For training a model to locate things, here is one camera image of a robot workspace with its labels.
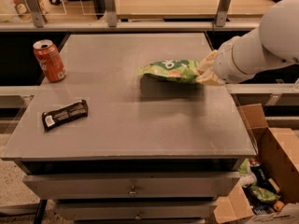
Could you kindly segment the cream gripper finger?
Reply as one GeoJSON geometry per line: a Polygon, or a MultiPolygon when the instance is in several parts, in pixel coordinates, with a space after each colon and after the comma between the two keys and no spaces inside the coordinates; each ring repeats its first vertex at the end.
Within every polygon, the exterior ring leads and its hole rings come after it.
{"type": "Polygon", "coordinates": [[[203,74],[196,78],[196,82],[210,86],[216,86],[219,84],[218,77],[214,73],[203,74]]]}
{"type": "Polygon", "coordinates": [[[210,68],[213,64],[213,59],[205,58],[203,59],[197,66],[197,71],[199,73],[204,73],[208,68],[210,68]]]}

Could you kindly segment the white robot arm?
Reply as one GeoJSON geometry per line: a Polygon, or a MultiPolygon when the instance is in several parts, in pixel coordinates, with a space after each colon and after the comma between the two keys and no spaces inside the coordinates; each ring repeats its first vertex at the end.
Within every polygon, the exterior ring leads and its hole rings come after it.
{"type": "Polygon", "coordinates": [[[238,84],[268,70],[299,62],[299,0],[281,0],[257,28],[222,43],[199,64],[200,84],[238,84]]]}

